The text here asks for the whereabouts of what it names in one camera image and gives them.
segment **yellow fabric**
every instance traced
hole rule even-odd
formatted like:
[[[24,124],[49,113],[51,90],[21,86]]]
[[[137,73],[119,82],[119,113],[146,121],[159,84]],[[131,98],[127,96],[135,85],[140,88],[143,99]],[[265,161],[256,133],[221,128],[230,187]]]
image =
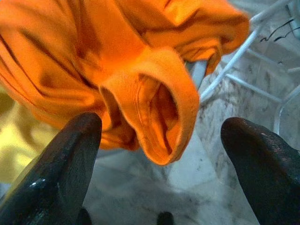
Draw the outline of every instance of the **yellow fabric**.
[[[12,183],[58,130],[36,120],[0,86],[0,182]]]

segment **orange t-shirt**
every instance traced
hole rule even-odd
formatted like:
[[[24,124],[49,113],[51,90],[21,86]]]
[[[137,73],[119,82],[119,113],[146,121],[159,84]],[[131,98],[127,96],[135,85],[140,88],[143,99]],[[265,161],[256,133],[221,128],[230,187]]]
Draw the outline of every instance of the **orange t-shirt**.
[[[209,74],[248,29],[225,0],[1,0],[0,83],[57,128],[96,112],[102,148],[141,145],[166,165],[199,107],[182,60],[207,60]]]

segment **orange fabric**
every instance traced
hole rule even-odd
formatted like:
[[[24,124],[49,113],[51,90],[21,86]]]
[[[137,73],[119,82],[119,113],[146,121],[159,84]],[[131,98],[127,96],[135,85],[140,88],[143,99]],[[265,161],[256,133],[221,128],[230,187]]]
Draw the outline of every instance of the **orange fabric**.
[[[102,148],[141,145],[166,165],[199,104],[181,58],[211,73],[247,35],[225,0],[1,0],[0,82],[38,119],[61,128],[96,112]]]

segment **white marble tile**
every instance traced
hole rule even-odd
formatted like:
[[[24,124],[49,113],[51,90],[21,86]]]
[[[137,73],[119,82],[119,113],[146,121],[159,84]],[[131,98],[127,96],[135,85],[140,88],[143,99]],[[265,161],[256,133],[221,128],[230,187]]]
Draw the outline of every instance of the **white marble tile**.
[[[174,188],[187,190],[200,183],[214,180],[217,175],[196,132],[178,162],[173,163],[167,183]]]

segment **white metal rack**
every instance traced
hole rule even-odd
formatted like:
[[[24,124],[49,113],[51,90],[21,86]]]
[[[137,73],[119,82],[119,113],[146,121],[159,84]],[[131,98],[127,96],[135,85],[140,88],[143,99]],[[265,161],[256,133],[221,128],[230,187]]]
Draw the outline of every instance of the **white metal rack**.
[[[216,79],[201,93],[201,102],[202,103],[206,102],[210,98],[214,89],[220,84],[222,79],[224,77],[227,77],[227,78],[231,79],[232,81],[239,83],[240,85],[242,85],[248,89],[251,89],[254,92],[256,92],[260,95],[263,95],[266,98],[279,104],[278,108],[276,110],[273,131],[275,133],[277,133],[278,135],[280,134],[280,118],[281,118],[282,111],[285,108],[285,106],[287,105],[287,103],[300,93],[300,85],[297,86],[289,94],[287,94],[284,98],[278,98],[278,97],[276,97],[272,94],[269,94],[266,91],[263,91],[260,88],[255,87],[255,86],[253,86],[231,74],[228,74],[228,71],[234,66],[236,61],[239,60],[246,51],[249,54],[258,57],[259,59],[261,59],[269,64],[276,65],[277,67],[282,67],[282,65],[278,65],[272,59],[270,59],[262,54],[252,51],[251,49],[249,49],[249,47],[254,42],[254,40],[258,37],[262,28],[272,18],[272,16],[277,11],[279,11],[280,9],[282,9],[289,3],[297,4],[297,6],[300,8],[300,0],[278,0],[273,5],[271,5],[268,9],[260,12],[259,14],[253,16],[250,19],[250,23],[251,23],[251,25],[255,25],[255,29],[252,31],[252,33],[249,35],[249,37],[246,39],[246,41],[242,44],[242,46],[238,49],[238,51],[235,53],[235,55],[231,58],[231,60],[228,62],[228,64],[223,68],[223,70],[216,77]],[[196,77],[197,75],[199,76],[199,74],[201,74],[199,72],[199,70],[197,69],[197,67],[198,68],[203,67],[203,61],[195,63],[195,67],[194,67],[193,74],[192,74],[194,81],[195,81],[194,77]],[[300,67],[287,69],[288,73],[294,73],[294,72],[298,72],[298,71],[300,72]],[[203,79],[203,76],[200,75],[198,77],[198,79],[199,80],[196,81],[196,83],[197,83],[197,86],[199,87],[200,83]]]

